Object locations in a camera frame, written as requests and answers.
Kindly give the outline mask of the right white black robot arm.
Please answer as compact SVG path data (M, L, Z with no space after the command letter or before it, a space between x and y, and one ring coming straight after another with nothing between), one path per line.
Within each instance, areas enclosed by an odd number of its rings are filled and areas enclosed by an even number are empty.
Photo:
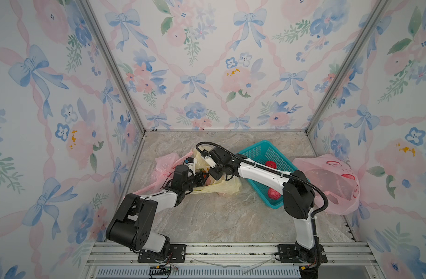
M222 176L240 177L263 184L283 198L283 208L294 220L296 241L294 256L300 262L317 264L320 258L316 236L314 211L315 194L306 177L300 172L283 172L257 163L245 156L234 155L222 147L212 150L197 149L211 166L209 174L215 179Z

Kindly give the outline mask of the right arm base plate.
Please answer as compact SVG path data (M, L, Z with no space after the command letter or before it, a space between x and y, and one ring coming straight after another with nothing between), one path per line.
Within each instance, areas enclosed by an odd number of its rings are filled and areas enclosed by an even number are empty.
M321 244L315 245L312 249L306 249L297 244L277 245L278 258L282 263L304 263L315 264L319 259L320 263L327 263L328 258Z

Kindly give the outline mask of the red apple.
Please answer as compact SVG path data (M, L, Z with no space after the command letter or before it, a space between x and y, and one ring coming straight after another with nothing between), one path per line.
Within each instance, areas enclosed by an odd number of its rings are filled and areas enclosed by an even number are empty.
M269 168L271 168L271 169L277 169L277 164L275 163L275 162L273 162L273 161L267 161L267 162L265 162L265 166L267 166L267 167L269 167Z

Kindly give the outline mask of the pink crinkled toy ball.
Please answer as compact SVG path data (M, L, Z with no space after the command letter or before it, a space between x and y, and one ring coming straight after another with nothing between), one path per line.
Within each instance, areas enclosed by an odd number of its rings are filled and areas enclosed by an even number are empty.
M268 198L272 200L279 200L282 197L282 194L280 194L273 188L268 189L267 195L268 195Z

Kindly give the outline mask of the pink printed plastic bag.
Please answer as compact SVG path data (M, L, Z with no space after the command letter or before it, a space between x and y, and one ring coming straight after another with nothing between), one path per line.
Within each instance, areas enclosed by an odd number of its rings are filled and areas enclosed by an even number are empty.
M325 154L317 158L296 158L293 165L326 195L329 201L326 213L348 215L358 209L360 183L346 163Z

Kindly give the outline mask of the yellow knotted plastic bag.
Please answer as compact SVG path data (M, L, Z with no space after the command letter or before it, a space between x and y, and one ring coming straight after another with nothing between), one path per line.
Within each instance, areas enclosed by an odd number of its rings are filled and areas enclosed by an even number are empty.
M196 160L195 170L197 172L202 171L208 173L210 165L201 157L200 152L193 151L193 157ZM193 190L193 194L212 194L216 193L221 196L232 196L240 192L242 189L242 182L237 177L233 177L230 180L226 181L226 177L223 176L220 179L216 180L209 176L207 182L202 187L196 187Z

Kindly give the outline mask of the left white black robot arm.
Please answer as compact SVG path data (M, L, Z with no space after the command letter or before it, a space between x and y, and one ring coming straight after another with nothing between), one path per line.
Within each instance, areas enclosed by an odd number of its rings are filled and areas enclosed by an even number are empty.
M195 188L204 186L209 176L178 165L160 192L149 196L127 194L107 227L106 239L133 253L150 252L165 258L170 253L170 239L152 231L155 215L178 206Z

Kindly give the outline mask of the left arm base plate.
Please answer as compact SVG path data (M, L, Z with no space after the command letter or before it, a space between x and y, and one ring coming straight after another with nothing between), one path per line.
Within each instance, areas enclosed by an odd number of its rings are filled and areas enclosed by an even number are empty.
M138 263L184 263L186 257L185 244L168 244L164 245L160 252L153 252L151 250L140 250L138 253Z

